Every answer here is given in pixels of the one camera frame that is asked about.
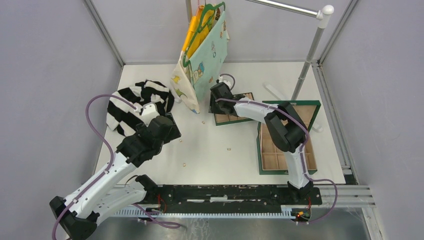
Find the small green jewelry tray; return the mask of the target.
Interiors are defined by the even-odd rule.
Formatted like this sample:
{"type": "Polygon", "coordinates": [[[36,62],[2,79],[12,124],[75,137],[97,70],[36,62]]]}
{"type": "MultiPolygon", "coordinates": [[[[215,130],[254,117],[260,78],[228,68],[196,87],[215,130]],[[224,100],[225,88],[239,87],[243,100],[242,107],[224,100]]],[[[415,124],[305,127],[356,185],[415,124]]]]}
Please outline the small green jewelry tray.
{"type": "MultiPolygon", "coordinates": [[[[224,97],[224,98],[225,99],[231,99],[231,100],[237,100],[237,101],[242,99],[242,98],[248,98],[250,100],[254,100],[254,96],[253,96],[252,92],[234,94],[233,97],[224,97]]],[[[224,111],[220,110],[218,103],[216,102],[216,98],[213,96],[212,93],[210,94],[209,111],[208,112],[214,115],[214,121],[215,121],[216,126],[223,126],[223,125],[237,124],[237,123],[253,121],[252,119],[247,118],[247,117],[240,117],[240,116],[225,114],[224,111]]]]}

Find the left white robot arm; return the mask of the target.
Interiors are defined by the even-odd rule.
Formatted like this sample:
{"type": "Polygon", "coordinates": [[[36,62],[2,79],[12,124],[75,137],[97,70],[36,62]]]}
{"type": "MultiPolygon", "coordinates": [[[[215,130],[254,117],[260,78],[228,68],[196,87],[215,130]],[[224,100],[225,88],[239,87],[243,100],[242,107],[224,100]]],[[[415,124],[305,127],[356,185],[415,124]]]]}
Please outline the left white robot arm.
{"type": "Polygon", "coordinates": [[[86,240],[96,228],[117,211],[143,201],[153,203],[157,184],[146,174],[113,191],[124,177],[158,155],[163,145],[181,137],[171,113],[158,115],[149,124],[137,125],[133,135],[125,137],[112,155],[113,160],[66,197],[55,196],[49,203],[56,218],[72,240],[86,240]]]}

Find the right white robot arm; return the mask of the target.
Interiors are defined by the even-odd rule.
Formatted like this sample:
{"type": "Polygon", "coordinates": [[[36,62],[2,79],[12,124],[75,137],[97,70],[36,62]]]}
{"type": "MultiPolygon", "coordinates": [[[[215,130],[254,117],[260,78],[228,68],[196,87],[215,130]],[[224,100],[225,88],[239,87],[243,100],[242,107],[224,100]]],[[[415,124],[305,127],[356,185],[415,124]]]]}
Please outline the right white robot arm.
{"type": "Polygon", "coordinates": [[[307,173],[305,145],[310,135],[305,123],[288,101],[279,104],[258,102],[233,95],[224,82],[210,88],[214,108],[226,115],[243,117],[265,124],[274,145],[283,152],[287,164],[289,199],[302,204],[314,184],[307,173]]]}

